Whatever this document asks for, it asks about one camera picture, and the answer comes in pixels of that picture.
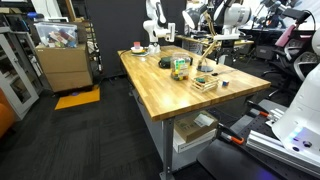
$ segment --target small box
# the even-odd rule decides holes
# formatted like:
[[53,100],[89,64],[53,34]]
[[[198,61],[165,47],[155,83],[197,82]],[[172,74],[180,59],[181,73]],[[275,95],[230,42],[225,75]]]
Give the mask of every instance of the small box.
[[222,86],[228,86],[229,85],[229,81],[222,81]]
[[177,153],[182,153],[190,148],[193,148],[202,143],[210,143],[211,140],[216,136],[217,129],[209,131],[208,133],[198,137],[197,139],[186,143],[182,137],[174,131],[173,133],[173,148]]
[[[210,126],[202,126],[200,127],[194,120],[201,114],[208,116],[213,120]],[[198,113],[194,113],[186,118],[176,120],[174,122],[174,129],[179,133],[181,138],[189,143],[198,137],[208,133],[215,129],[218,125],[218,120],[209,114],[207,111],[201,111]]]

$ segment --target metal table frame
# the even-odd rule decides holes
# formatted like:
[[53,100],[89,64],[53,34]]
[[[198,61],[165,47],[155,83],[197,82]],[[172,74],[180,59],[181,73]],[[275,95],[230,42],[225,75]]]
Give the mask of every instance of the metal table frame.
[[[192,113],[202,111],[205,109],[212,108],[214,106],[226,103],[218,103],[212,106],[208,106],[205,108],[200,108],[198,110],[190,111],[178,116],[174,116],[168,118],[163,121],[153,122],[146,110],[146,108],[138,102],[139,94],[138,92],[131,87],[133,96],[135,97],[143,119],[148,127],[148,130],[152,136],[153,142],[158,150],[158,153],[163,161],[163,172],[160,173],[160,177],[162,180],[171,180],[174,179],[172,173],[176,172],[191,163],[196,162],[196,156],[200,153],[205,147],[208,146],[207,143],[202,143],[196,147],[188,149],[182,153],[176,153],[173,151],[173,129],[174,129],[174,120],[181,119],[186,117]],[[245,97],[245,101],[247,99],[251,99],[252,101],[256,101],[258,92],[253,94],[248,94]]]

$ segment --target table leg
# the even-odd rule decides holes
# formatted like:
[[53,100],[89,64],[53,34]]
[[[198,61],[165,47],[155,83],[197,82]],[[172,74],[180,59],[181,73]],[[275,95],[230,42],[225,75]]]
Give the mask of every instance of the table leg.
[[245,107],[245,110],[244,110],[242,116],[248,114],[251,111],[251,107],[247,106],[247,104],[246,104],[247,101],[252,101],[254,103],[257,103],[258,93],[259,92],[256,92],[256,93],[254,93],[252,95],[249,95],[244,99],[243,103],[245,104],[246,107]]
[[134,87],[131,83],[129,83],[129,96],[134,96],[133,94]]
[[162,121],[163,131],[163,172],[160,173],[161,180],[172,180],[172,148],[174,118]]

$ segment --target storage bin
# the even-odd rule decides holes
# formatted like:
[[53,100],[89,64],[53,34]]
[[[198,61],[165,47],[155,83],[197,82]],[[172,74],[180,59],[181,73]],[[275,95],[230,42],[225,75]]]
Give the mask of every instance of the storage bin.
[[41,42],[47,47],[77,47],[77,26],[72,24],[37,23]]

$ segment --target dark carpet floor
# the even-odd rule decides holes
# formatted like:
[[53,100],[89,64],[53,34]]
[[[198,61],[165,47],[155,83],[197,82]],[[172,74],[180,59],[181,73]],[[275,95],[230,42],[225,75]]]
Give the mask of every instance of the dark carpet floor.
[[[269,69],[258,60],[248,65],[239,61],[234,67],[256,76]],[[279,76],[266,79],[276,83]],[[14,125],[16,133],[0,139],[0,179],[160,179],[162,162],[135,99],[128,95],[127,79],[102,81],[100,87],[99,102],[57,111],[58,97],[43,92],[25,119]],[[241,101],[210,111],[231,126],[241,115]],[[290,98],[280,94],[274,101],[288,105]],[[175,173],[175,178],[213,179],[197,163]]]

